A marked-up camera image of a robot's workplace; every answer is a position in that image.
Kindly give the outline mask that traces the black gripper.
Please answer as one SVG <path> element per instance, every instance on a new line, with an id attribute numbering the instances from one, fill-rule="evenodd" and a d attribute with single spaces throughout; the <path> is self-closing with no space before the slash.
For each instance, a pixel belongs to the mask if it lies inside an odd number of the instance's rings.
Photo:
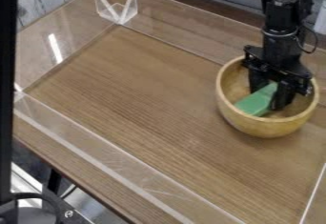
<path id="1" fill-rule="evenodd" d="M 313 91 L 313 74 L 301 63 L 306 34 L 302 28 L 291 31 L 262 29 L 262 46 L 247 45 L 242 66 L 249 69 L 250 91 L 257 92 L 278 83 L 270 102 L 273 111 L 282 110 L 293 101 L 295 93 Z"/>

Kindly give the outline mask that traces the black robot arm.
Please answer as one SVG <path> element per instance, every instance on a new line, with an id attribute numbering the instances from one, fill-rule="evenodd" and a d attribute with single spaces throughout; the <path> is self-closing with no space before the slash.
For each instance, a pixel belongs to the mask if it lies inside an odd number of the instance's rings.
<path id="1" fill-rule="evenodd" d="M 297 94 L 307 96 L 313 92 L 313 73 L 302 64 L 305 49 L 306 19 L 313 14 L 313 0 L 261 0 L 265 24 L 262 46 L 243 48 L 242 65 L 249 69 L 250 91 L 257 92 L 271 82 L 277 83 L 269 101 L 271 111 L 282 110 Z"/>

